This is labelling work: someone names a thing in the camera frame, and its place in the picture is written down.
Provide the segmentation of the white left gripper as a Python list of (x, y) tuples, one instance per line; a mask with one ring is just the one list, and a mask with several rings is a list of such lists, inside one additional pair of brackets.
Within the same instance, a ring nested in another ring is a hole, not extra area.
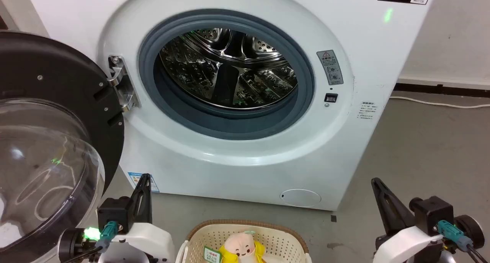
[(118, 234), (99, 263), (175, 263), (176, 249), (172, 236), (153, 225), (152, 176), (142, 174), (134, 189), (132, 216), (135, 222), (128, 233)]

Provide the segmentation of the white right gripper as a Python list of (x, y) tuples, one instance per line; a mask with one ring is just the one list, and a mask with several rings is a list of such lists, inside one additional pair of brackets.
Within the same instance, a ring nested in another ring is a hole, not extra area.
[(385, 234), (394, 235), (380, 245), (373, 257), (374, 263), (403, 263), (431, 242), (443, 238), (439, 233), (429, 236), (416, 227), (412, 212), (380, 178), (373, 178), (371, 186)]

